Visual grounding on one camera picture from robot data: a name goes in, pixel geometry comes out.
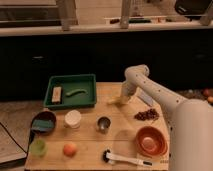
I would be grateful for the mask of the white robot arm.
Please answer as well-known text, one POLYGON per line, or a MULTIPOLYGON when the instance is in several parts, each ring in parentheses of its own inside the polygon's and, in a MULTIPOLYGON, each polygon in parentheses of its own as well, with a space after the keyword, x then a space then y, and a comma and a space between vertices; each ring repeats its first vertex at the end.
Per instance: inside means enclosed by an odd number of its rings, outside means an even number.
POLYGON ((141 88, 170 120, 169 171, 213 171, 213 106, 200 99, 185 98, 148 78, 146 65, 125 69, 121 99, 127 102, 141 88))

